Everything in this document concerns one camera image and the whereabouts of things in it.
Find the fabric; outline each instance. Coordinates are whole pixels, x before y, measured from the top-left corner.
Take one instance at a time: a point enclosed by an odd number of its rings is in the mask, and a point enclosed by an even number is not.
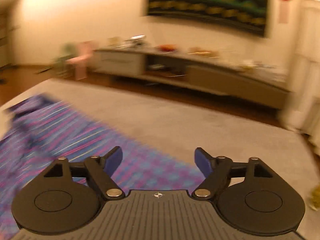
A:
[[[149,0],[148,15],[198,19],[264,36],[268,0]]]
[[[105,155],[114,146],[120,146],[124,159],[112,179],[126,193],[130,189],[191,192],[204,180],[195,166],[178,162],[91,121],[64,102],[39,95],[9,111],[15,113],[12,128],[0,142],[1,240],[18,231],[10,207],[16,193],[59,156],[78,162],[91,155]],[[81,178],[75,181],[85,183]]]

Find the rug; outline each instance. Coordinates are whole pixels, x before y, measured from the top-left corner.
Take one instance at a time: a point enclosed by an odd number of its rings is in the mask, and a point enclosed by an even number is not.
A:
[[[4,109],[40,93],[68,102],[116,132],[190,165],[194,165],[197,147],[212,156],[228,156],[234,162],[247,162],[249,157],[257,156],[305,202],[319,184],[313,157],[295,132],[197,106],[79,82],[50,79],[0,107],[0,136],[9,130],[12,119]],[[320,213],[306,207],[298,232],[307,240],[319,240]]]

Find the white wall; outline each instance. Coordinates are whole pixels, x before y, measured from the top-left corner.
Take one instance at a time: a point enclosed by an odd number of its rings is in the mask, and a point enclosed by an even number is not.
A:
[[[278,0],[270,0],[269,38],[218,25],[187,20],[141,17],[146,0],[19,0],[11,11],[14,63],[47,64],[61,44],[146,34],[153,45],[178,44],[181,49],[229,46],[247,58],[287,69],[294,49],[299,0],[290,2],[288,24],[278,23]]]
[[[5,26],[5,17],[3,15],[0,15],[0,39],[6,36]],[[8,64],[7,52],[7,45],[0,45],[0,67],[3,67]]]

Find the white curtain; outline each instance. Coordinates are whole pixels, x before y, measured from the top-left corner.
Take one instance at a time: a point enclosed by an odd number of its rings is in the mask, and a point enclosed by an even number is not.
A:
[[[320,98],[313,101],[301,130],[310,135],[309,141],[315,146],[315,152],[320,155]]]
[[[304,0],[302,7],[294,67],[300,86],[279,116],[284,126],[291,130],[303,129],[320,95],[320,0]]]

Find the metal screw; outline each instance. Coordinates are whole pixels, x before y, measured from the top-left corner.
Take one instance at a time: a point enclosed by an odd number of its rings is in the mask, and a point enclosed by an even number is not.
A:
[[[197,189],[195,191],[196,196],[198,197],[209,197],[211,192],[207,189]]]
[[[109,197],[120,197],[122,195],[122,190],[117,188],[112,188],[107,191]]]

